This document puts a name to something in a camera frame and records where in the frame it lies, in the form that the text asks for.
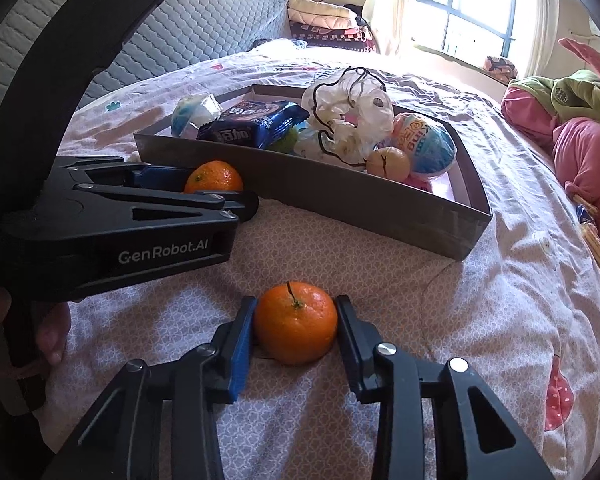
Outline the person's left hand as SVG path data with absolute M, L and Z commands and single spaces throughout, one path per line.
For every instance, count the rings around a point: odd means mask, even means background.
M 0 324 L 4 322 L 10 306 L 10 295 L 0 289 Z M 36 344 L 42 356 L 38 356 L 23 367 L 0 364 L 0 379 L 24 379 L 38 374 L 47 375 L 50 368 L 57 366 L 63 359 L 66 337 L 70 328 L 70 308 L 65 302 L 55 304 L 37 327 Z

